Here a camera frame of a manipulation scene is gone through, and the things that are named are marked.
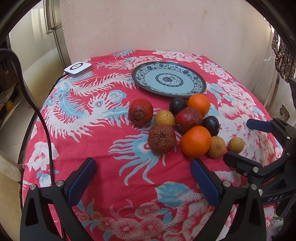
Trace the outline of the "dark red apple centre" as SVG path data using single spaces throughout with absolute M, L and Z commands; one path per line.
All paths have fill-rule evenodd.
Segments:
M 181 133 L 186 133 L 189 129 L 195 126 L 201 126 L 203 116 L 196 108 L 184 108 L 175 117 L 175 126 Z

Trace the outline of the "white square wireless device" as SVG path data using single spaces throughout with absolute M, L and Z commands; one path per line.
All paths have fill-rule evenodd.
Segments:
M 91 63 L 86 62 L 76 62 L 64 69 L 66 74 L 69 74 L 71 77 L 81 76 L 92 69 Z

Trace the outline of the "tan longan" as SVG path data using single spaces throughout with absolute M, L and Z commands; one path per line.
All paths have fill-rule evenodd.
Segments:
M 211 137 L 211 146 L 206 153 L 211 159 L 218 159 L 224 155 L 226 145 L 224 140 L 219 136 Z
M 239 154 L 244 149 L 244 141 L 241 138 L 234 137 L 232 138 L 228 143 L 228 150 L 230 152 L 234 152 L 236 154 Z

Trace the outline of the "patterned hanging cloth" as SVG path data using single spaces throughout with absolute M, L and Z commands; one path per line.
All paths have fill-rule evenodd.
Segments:
M 273 33 L 271 48 L 275 54 L 275 69 L 281 78 L 288 82 L 295 74 L 295 56 L 289 51 L 277 31 Z

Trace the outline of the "yellow longan near apples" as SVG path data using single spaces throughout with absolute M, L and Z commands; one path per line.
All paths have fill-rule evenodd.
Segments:
M 173 127 L 175 124 L 175 118 L 170 111 L 161 110 L 154 117 L 154 123 L 155 125 L 169 125 Z

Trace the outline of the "dark plum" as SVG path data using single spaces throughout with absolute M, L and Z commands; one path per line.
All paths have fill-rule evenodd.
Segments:
M 176 116 L 180 111 L 182 111 L 186 107 L 187 103 L 183 98 L 175 97 L 169 105 L 169 110 L 174 116 Z
M 217 136 L 220 130 L 219 121 L 214 116 L 208 116 L 204 118 L 202 126 L 209 131 L 211 136 Z

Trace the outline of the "wrinkled brown-red apple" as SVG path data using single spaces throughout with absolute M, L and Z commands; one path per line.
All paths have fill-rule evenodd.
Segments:
M 156 125 L 149 130 L 147 142 L 154 153 L 164 154 L 176 145 L 177 139 L 170 125 Z

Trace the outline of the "blue patterned ceramic plate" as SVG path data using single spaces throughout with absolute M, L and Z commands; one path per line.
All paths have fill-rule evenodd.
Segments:
M 141 64 L 132 71 L 132 78 L 143 89 L 167 97 L 189 98 L 207 88 L 206 81 L 195 70 L 169 61 Z

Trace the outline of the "orange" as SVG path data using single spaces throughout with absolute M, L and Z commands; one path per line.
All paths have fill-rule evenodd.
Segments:
M 205 117 L 210 110 L 211 104 L 207 96 L 203 94 L 194 94 L 189 98 L 187 106 L 190 108 L 196 108 L 200 111 L 201 115 Z
M 207 153 L 211 146 L 210 132 L 203 126 L 189 129 L 180 140 L 180 148 L 184 155 L 199 158 Z

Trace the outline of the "metal door frame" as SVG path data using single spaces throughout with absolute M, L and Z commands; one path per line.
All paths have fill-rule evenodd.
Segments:
M 47 33 L 52 33 L 64 68 L 71 65 L 63 32 L 59 0 L 44 0 L 44 17 Z

